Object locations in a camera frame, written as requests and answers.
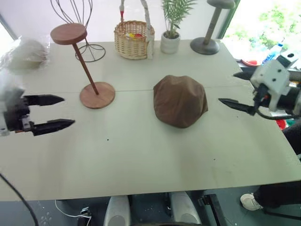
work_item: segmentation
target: wicker basket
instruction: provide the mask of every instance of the wicker basket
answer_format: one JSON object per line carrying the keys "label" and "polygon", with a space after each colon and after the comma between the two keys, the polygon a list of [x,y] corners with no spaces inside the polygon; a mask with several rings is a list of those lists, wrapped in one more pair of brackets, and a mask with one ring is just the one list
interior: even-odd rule
{"label": "wicker basket", "polygon": [[[152,59],[155,31],[150,23],[149,12],[145,0],[141,0],[145,9],[146,22],[123,21],[124,0],[121,0],[121,22],[116,26],[115,48],[119,54],[131,60]],[[127,37],[126,34],[140,34],[141,37]]]}

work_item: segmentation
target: brown cloth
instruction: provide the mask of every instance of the brown cloth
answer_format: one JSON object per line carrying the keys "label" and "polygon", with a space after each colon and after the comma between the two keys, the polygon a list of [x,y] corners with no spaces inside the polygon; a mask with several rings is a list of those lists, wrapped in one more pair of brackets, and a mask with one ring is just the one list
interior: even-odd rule
{"label": "brown cloth", "polygon": [[154,86],[154,109],[159,120],[187,128],[208,111],[204,87],[188,76],[165,76]]}

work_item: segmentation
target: wooden round top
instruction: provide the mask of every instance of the wooden round top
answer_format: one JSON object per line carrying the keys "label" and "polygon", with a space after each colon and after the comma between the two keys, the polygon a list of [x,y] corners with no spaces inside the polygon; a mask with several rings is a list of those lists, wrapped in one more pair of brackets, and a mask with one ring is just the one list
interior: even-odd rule
{"label": "wooden round top", "polygon": [[56,44],[71,45],[82,41],[87,36],[87,31],[81,24],[63,24],[53,29],[50,36]]}

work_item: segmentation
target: wooden pole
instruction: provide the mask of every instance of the wooden pole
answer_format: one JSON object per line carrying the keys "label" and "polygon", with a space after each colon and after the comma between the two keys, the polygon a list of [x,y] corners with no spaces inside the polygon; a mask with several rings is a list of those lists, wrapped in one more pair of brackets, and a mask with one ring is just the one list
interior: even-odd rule
{"label": "wooden pole", "polygon": [[79,61],[81,62],[81,65],[83,66],[83,68],[84,68],[84,70],[85,70],[85,72],[87,74],[87,77],[88,77],[88,79],[89,79],[89,81],[90,81],[90,83],[91,83],[91,85],[93,87],[93,90],[94,90],[95,94],[99,95],[98,90],[97,90],[97,88],[96,88],[96,86],[95,86],[95,84],[93,82],[93,79],[92,79],[92,77],[90,75],[90,72],[89,72],[89,70],[88,70],[88,68],[87,68],[87,66],[85,64],[85,61],[84,61],[84,59],[83,59],[83,57],[82,57],[82,55],[81,55],[81,53],[79,51],[78,46],[76,45],[76,43],[72,44],[72,46],[73,46],[73,48],[74,48],[77,56],[79,57]]}
{"label": "wooden pole", "polygon": [[208,43],[209,43],[209,41],[210,41],[210,39],[211,39],[211,37],[212,37],[214,28],[215,28],[215,26],[216,26],[218,17],[219,17],[220,14],[221,14],[221,11],[222,11],[222,8],[218,8],[218,7],[215,8],[215,11],[214,11],[214,13],[213,13],[213,16],[212,16],[212,19],[211,19],[211,22],[210,22],[210,25],[209,25],[207,34],[206,34],[205,39],[204,39],[204,42],[203,42],[204,45],[208,45]]}

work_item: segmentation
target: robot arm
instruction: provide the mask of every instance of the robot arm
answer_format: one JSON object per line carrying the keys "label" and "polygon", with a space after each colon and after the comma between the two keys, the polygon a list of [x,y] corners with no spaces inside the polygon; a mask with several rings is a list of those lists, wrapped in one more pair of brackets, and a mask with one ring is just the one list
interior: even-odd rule
{"label": "robot arm", "polygon": [[[279,61],[268,61],[259,66],[254,74],[236,73],[234,77],[249,80],[254,87],[254,106],[240,104],[237,100],[220,98],[230,108],[250,115],[258,113],[266,119],[291,119],[301,117],[301,91],[298,87],[289,86],[289,72]],[[271,111],[285,110],[288,116],[270,117],[262,114],[259,107],[268,107]]]}
{"label": "robot arm", "polygon": [[34,124],[29,114],[31,105],[53,105],[64,101],[54,95],[22,96],[24,90],[13,88],[0,96],[0,136],[7,136],[10,131],[15,133],[31,131],[34,136],[52,133],[69,127],[75,120],[57,119],[43,124]]}

